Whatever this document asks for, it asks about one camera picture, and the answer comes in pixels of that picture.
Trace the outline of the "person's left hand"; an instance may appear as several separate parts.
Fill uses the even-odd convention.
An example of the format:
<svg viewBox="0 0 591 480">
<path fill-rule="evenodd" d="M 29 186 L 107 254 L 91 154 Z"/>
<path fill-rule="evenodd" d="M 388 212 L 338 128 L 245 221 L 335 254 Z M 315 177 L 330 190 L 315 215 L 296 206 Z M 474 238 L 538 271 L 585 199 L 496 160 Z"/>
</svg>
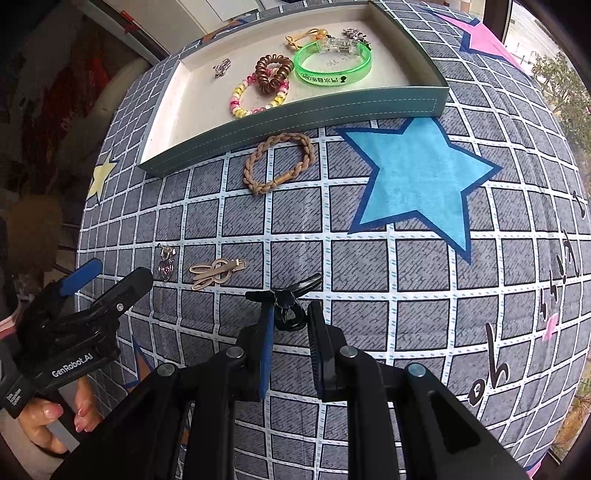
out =
<svg viewBox="0 0 591 480">
<path fill-rule="evenodd" d="M 102 416 L 96 407 L 95 396 L 88 381 L 84 376 L 77 380 L 77 390 L 74 397 L 75 403 L 75 430 L 91 432 L 102 421 Z M 52 453 L 64 454 L 66 445 L 55 437 L 47 428 L 55 423 L 63 414 L 63 408 L 49 400 L 33 398 L 23 409 L 17 420 L 25 435 L 38 447 Z"/>
</svg>

